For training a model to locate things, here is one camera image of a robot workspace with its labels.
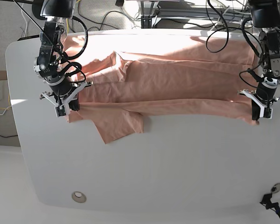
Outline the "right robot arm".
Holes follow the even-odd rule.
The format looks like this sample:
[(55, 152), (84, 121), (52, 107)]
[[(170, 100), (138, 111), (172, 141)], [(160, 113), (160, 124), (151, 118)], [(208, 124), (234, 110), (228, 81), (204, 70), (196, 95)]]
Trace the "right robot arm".
[[(86, 25), (73, 15), (75, 4), (74, 0), (45, 0), (40, 11), (46, 22), (40, 32), (41, 47), (34, 70), (51, 88), (51, 92), (44, 92), (40, 98), (46, 98), (55, 106), (58, 117), (79, 110), (78, 93), (87, 85), (86, 76), (77, 81), (71, 79), (73, 75), (83, 73), (82, 65), (75, 60), (84, 53), (88, 43)], [(63, 50), (67, 19), (79, 22), (84, 29), (84, 44), (73, 56)]]

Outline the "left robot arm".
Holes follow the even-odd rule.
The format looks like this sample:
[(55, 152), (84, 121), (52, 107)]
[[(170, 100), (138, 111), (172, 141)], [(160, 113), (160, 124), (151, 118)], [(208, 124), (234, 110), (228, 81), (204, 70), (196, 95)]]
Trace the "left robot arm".
[(262, 75), (253, 94), (252, 120), (270, 119), (270, 106), (277, 101), (274, 97), (280, 85), (280, 37), (276, 28), (280, 26), (280, 13), (275, 0), (250, 0), (249, 6), (255, 28), (261, 29), (259, 43), (262, 49)]

